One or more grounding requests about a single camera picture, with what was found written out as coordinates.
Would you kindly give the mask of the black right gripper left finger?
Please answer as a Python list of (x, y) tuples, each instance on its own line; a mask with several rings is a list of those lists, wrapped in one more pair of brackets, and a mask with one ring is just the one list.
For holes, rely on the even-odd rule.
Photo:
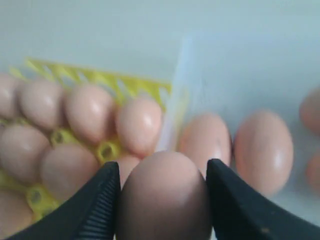
[(112, 240), (120, 191), (119, 165), (107, 162), (75, 195), (10, 240)]

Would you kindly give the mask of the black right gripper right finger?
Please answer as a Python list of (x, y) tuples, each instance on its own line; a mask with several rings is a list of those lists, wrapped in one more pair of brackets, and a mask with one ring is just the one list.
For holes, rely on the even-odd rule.
[(318, 240), (320, 228), (271, 202), (219, 159), (207, 162), (211, 219), (218, 240)]

